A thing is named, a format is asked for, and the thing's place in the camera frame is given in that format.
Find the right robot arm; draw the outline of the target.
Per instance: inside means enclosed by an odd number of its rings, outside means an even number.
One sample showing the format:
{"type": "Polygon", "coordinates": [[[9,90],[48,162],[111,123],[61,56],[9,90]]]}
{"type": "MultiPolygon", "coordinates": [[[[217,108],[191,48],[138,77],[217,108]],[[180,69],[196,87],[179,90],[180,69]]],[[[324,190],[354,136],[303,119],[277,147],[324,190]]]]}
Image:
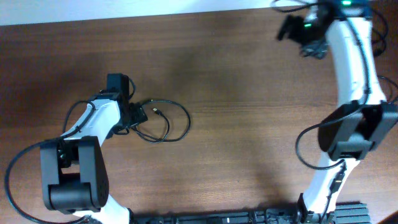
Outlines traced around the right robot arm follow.
{"type": "Polygon", "coordinates": [[[338,84],[337,109],[315,125],[321,156],[309,188],[292,209],[268,209],[266,220],[280,223],[369,223],[364,204],[337,205],[353,169],[397,124],[397,104],[379,84],[367,1],[303,2],[307,17],[286,11],[278,39],[301,45],[303,57],[332,53],[338,84]]]}

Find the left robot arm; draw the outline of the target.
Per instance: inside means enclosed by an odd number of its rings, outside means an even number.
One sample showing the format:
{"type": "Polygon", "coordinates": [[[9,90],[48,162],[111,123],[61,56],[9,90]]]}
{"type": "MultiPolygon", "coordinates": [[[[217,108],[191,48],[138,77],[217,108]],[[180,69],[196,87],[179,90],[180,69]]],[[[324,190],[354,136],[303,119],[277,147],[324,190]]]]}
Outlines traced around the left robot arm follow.
{"type": "Polygon", "coordinates": [[[133,212],[109,194],[101,152],[104,141],[144,120],[129,102],[131,79],[107,76],[106,89],[87,101],[85,112],[59,139],[40,147],[44,205],[66,215],[89,216],[101,223],[133,223],[133,212]]]}

